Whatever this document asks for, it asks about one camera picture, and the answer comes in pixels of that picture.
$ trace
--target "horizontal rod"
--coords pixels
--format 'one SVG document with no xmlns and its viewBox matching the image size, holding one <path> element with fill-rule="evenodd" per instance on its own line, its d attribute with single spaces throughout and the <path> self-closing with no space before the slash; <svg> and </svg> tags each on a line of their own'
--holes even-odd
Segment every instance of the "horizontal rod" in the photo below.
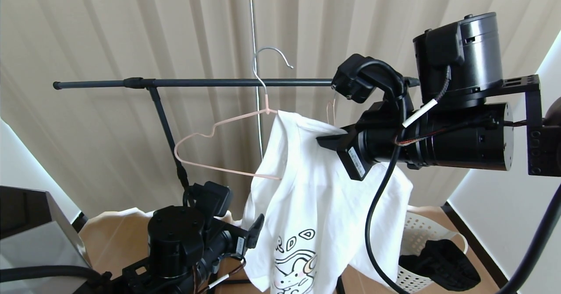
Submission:
<svg viewBox="0 0 561 294">
<path fill-rule="evenodd" d="M 145 80 L 150 82 L 152 87 L 257 87 L 261 83 L 257 79 L 186 79 L 186 80 Z M 264 79 L 263 82 L 268 87 L 329 87 L 331 79 L 313 78 L 281 78 Z M 103 87 L 124 87 L 123 80 L 112 81 L 71 81 L 54 82 L 55 89 L 67 88 L 103 88 Z"/>
</svg>

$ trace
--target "black baseboard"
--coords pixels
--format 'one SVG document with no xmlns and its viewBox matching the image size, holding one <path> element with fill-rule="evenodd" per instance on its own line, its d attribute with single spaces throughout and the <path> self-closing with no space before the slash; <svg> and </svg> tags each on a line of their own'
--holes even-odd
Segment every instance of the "black baseboard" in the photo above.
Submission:
<svg viewBox="0 0 561 294">
<path fill-rule="evenodd" d="M 80 214 L 78 214 L 78 217 L 74 220 L 74 222 L 72 222 L 72 227 L 74 228 L 74 230 L 76 230 L 77 233 L 79 233 L 84 225 L 86 225 L 87 221 L 88 217 L 84 215 L 83 212 L 80 212 Z"/>
<path fill-rule="evenodd" d="M 481 263 L 483 264 L 483 266 L 485 266 L 485 268 L 487 269 L 493 280 L 495 280 L 497 286 L 499 288 L 502 288 L 505 284 L 507 284 L 508 279 L 506 278 L 506 276 L 503 274 L 503 272 L 501 271 L 499 266 L 497 266 L 497 264 L 491 258 L 491 256 L 489 256 L 485 248 L 481 246 L 479 240 L 475 238 L 475 235 L 473 235 L 471 230 L 459 217 L 459 215 L 456 213 L 454 208 L 450 204 L 448 204 L 448 202 L 446 202 L 442 207 L 442 210 L 446 213 L 446 215 L 448 216 L 450 221 L 454 224 L 458 232 L 463 236 L 465 236 L 465 238 L 467 239 L 467 243 L 469 244 L 469 247 L 471 248 L 471 250 L 473 250 L 473 252 L 479 258 L 479 260 L 481 260 Z"/>
</svg>

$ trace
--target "white plastic basket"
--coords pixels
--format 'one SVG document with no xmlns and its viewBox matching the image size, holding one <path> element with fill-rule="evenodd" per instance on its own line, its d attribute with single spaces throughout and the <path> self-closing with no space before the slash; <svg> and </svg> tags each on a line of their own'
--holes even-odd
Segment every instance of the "white plastic basket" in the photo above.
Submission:
<svg viewBox="0 0 561 294">
<path fill-rule="evenodd" d="M 447 230 L 442 225 L 424 216 L 407 212 L 400 254 L 418 256 L 425 247 L 427 240 L 450 240 L 456 235 L 460 235 L 463 239 L 463 253 L 467 253 L 467 240 L 465 240 L 462 234 Z M 399 267 L 396 283 L 409 293 L 419 292 L 419 290 L 429 286 L 432 282 L 430 278 L 419 276 L 401 266 Z"/>
</svg>

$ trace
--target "beige curtain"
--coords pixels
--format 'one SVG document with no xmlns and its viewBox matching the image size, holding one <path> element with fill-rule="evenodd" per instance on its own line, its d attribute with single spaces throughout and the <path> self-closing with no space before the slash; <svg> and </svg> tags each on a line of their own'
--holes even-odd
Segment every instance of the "beige curtain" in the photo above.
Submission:
<svg viewBox="0 0 561 294">
<path fill-rule="evenodd" d="M 290 70 L 276 53 L 264 52 L 264 78 L 330 78 L 352 53 L 415 76 L 416 35 L 489 11 L 498 14 L 505 77 L 527 75 L 561 29 L 561 0 L 253 1 L 256 46 L 277 46 L 296 66 Z M 148 92 L 55 91 L 52 82 L 251 78 L 251 21 L 249 0 L 0 0 L 2 118 L 88 216 L 179 204 L 182 188 Z M 164 88 L 160 94 L 176 139 L 255 110 L 254 88 Z M 333 91 L 269 88 L 269 95 L 273 108 L 326 121 Z M 336 125 L 356 121 L 379 98 L 376 93 L 357 105 L 337 97 Z M 419 106 L 417 91 L 413 98 Z M 273 116 L 262 120 L 266 145 Z M 223 126 L 210 140 L 190 140 L 181 155 L 255 170 L 257 120 Z M 241 214 L 250 178 L 186 169 L 191 182 L 230 186 L 232 210 Z M 443 204 L 465 174 L 437 167 L 406 172 L 415 184 L 415 205 Z"/>
</svg>

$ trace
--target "hanger bar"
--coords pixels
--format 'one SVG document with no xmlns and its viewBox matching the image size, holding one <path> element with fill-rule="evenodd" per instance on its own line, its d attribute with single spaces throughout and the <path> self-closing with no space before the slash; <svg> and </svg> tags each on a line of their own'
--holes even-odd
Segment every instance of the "hanger bar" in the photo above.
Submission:
<svg viewBox="0 0 561 294">
<path fill-rule="evenodd" d="M 280 78 L 264 79 L 268 87 L 329 87 L 331 79 L 314 78 Z M 110 81 L 68 81 L 54 82 L 53 87 L 57 90 L 67 88 L 103 88 L 103 87 L 127 87 L 133 89 L 145 89 L 150 87 L 258 87 L 261 83 L 257 79 L 144 79 L 132 77 L 126 80 Z"/>
</svg>

